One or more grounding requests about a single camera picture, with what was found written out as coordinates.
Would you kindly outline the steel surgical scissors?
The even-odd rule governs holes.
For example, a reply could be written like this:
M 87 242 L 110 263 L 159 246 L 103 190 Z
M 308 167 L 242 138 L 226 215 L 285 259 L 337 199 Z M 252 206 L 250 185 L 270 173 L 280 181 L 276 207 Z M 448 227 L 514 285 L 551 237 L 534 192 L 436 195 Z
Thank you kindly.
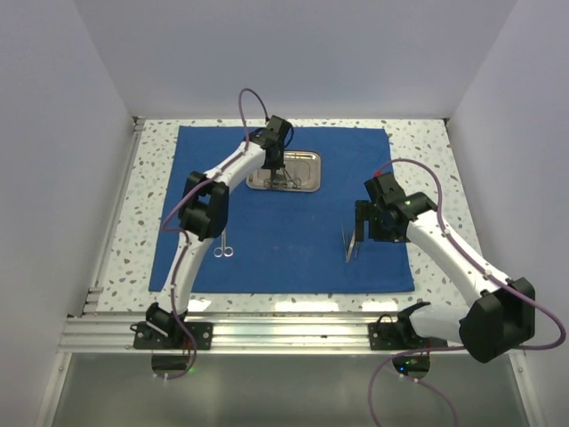
M 222 258 L 222 257 L 229 258 L 232 257 L 233 255 L 234 255 L 234 249 L 232 246 L 228 244 L 227 230 L 224 229 L 220 234 L 220 245 L 213 250 L 213 256 L 216 258 Z

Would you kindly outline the steel hemostat clamp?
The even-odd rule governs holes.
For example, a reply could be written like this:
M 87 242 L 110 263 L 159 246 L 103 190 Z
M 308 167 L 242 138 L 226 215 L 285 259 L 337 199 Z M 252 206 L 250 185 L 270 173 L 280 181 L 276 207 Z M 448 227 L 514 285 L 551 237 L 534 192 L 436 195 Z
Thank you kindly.
M 300 189 L 301 179 L 293 177 L 285 167 L 281 169 L 282 171 L 282 184 L 283 189 Z

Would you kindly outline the silver instrument tray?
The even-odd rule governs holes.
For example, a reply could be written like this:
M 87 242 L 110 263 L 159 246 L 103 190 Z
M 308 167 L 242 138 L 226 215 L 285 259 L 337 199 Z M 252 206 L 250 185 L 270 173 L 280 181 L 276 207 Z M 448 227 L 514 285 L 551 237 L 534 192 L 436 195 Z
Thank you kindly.
M 287 150 L 284 153 L 284 167 L 295 178 L 301 179 L 300 189 L 283 189 L 282 171 L 280 187 L 277 189 L 266 189 L 263 186 L 263 179 L 268 176 L 270 170 L 258 169 L 246 179 L 246 185 L 249 189 L 255 190 L 272 190 L 285 192 L 302 192 L 314 193 L 321 187 L 322 181 L 322 159 L 315 151 L 306 150 Z

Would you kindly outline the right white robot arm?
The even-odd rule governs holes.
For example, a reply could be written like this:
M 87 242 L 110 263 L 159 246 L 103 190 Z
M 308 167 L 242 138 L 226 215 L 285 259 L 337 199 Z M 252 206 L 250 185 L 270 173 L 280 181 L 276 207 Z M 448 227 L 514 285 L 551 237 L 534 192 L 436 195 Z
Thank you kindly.
M 355 244 L 412 243 L 456 286 L 466 305 L 417 302 L 391 322 L 368 326 L 372 349 L 412 350 L 456 342 L 486 363 L 532 339 L 535 290 L 525 278 L 513 280 L 486 262 L 440 218 L 422 192 L 408 195 L 393 173 L 365 182 L 366 200 L 355 203 Z

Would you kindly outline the steel surgical forceps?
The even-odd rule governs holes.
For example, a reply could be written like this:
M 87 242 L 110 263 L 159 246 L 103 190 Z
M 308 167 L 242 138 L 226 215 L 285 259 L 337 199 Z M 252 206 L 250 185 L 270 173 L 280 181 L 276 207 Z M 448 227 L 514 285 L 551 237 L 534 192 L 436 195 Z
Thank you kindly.
M 280 187 L 281 175 L 278 169 L 271 169 L 268 176 L 263 179 L 263 186 L 266 189 L 277 189 Z

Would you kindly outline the broad steel tweezers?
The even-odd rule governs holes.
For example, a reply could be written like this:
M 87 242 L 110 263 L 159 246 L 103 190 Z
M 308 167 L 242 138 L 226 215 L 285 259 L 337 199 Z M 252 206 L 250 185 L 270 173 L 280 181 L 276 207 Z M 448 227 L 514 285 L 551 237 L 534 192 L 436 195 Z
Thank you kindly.
M 345 258 L 346 262 L 350 262 L 350 260 L 351 260 L 351 257 L 352 257 L 352 254 L 353 254 L 353 250 L 354 250 L 354 247 L 355 247 L 355 243 L 356 243 L 355 238 L 352 238 L 352 239 L 348 242 L 347 249 L 346 249 L 346 258 Z

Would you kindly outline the blue surgical drape cloth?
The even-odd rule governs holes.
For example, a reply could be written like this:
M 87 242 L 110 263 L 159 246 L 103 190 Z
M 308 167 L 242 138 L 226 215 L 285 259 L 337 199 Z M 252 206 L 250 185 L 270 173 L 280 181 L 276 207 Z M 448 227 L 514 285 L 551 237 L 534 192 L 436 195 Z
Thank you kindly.
M 406 246 L 365 241 L 347 261 L 341 231 L 366 198 L 365 182 L 390 160 L 382 129 L 302 127 L 293 147 L 322 160 L 313 193 L 238 186 L 228 205 L 229 258 L 207 254 L 196 293 L 385 294 L 414 289 Z

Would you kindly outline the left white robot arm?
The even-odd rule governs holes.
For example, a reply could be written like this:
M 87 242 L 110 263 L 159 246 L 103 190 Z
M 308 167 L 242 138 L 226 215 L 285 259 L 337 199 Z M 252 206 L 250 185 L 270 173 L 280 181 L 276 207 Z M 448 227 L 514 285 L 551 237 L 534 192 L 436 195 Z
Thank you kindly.
M 166 277 L 164 290 L 171 308 L 152 303 L 144 321 L 131 326 L 136 350 L 197 350 L 204 331 L 184 321 L 197 273 L 214 239 L 228 223 L 231 192 L 259 169 L 276 171 L 285 165 L 285 147 L 294 136 L 293 125 L 277 116 L 261 129 L 245 132 L 236 150 L 212 169 L 193 172 L 183 198 L 166 216 L 163 230 L 177 232 L 178 249 Z

